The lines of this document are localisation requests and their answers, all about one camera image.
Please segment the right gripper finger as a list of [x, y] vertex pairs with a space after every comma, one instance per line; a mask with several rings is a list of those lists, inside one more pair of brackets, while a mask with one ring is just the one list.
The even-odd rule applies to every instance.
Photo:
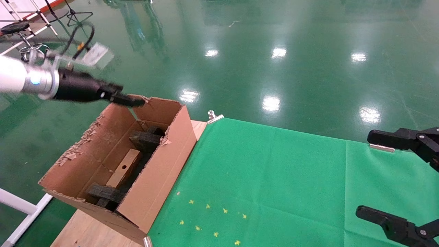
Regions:
[[421, 131], [399, 128], [396, 132], [372, 130], [367, 136], [370, 144], [377, 144], [396, 150], [411, 150], [425, 163], [439, 171], [439, 129]]
[[416, 226], [401, 218], [367, 206], [358, 206], [356, 216], [379, 225], [387, 239], [408, 247], [438, 247], [439, 219]]

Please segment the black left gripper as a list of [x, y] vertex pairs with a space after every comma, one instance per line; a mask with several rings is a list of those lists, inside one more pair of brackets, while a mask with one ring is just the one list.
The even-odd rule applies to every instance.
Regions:
[[59, 86], [55, 100], [79, 103], [93, 102], [100, 99], [127, 107], [144, 105], [144, 100], [123, 94], [123, 86], [96, 79], [86, 72], [59, 69]]

